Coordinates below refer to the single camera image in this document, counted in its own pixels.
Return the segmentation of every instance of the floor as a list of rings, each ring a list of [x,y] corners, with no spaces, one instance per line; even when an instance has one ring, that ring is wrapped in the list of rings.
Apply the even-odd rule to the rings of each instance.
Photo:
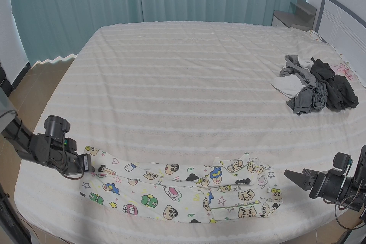
[[[36,127],[48,100],[73,60],[37,64],[29,70],[16,90],[11,93],[9,99],[18,110],[18,115],[23,123],[31,130]],[[13,196],[20,163],[21,159],[13,146],[0,135],[0,182],[5,192],[10,194],[10,201],[15,208]],[[359,214],[354,211],[346,211],[339,218],[341,223],[354,227],[359,224]],[[26,227],[34,229],[41,244],[67,243],[28,224],[25,219],[23,221]],[[333,220],[314,231],[283,244],[331,244],[335,243],[344,232],[345,230]],[[1,228],[0,243],[11,244]]]

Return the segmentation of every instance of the drawer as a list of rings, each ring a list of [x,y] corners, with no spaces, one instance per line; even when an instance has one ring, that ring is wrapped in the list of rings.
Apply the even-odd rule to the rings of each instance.
[[[272,26],[273,27],[286,27],[277,17],[273,16],[272,19]]]

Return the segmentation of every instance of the pile of clothes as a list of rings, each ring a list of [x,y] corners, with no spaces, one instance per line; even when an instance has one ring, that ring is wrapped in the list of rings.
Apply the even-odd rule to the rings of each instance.
[[[346,76],[336,75],[328,63],[320,59],[303,60],[297,55],[286,55],[286,65],[272,86],[287,97],[287,104],[295,114],[307,114],[325,106],[342,110],[358,105],[358,97]]]

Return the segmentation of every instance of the cartoon print shirt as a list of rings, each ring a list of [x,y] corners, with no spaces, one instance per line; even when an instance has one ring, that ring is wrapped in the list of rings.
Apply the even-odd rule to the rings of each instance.
[[[257,158],[220,160],[212,166],[131,163],[87,146],[95,172],[80,194],[96,204],[165,221],[215,223],[268,217],[282,202],[274,171]]]

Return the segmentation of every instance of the striped bed sheet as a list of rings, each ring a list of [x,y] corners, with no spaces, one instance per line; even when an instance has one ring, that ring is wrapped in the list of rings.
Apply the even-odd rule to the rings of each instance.
[[[43,121],[71,123],[86,145],[135,162],[208,164],[244,152],[279,175],[283,205],[270,218],[215,224],[131,217],[80,196],[79,181],[22,161],[15,202],[30,223],[76,244],[284,242],[334,218],[334,206],[308,198],[285,169],[328,170],[336,152],[359,156],[366,142],[366,90],[356,109],[297,116],[269,81],[286,54],[342,60],[308,32],[218,22],[150,22],[100,28],[48,102]]]

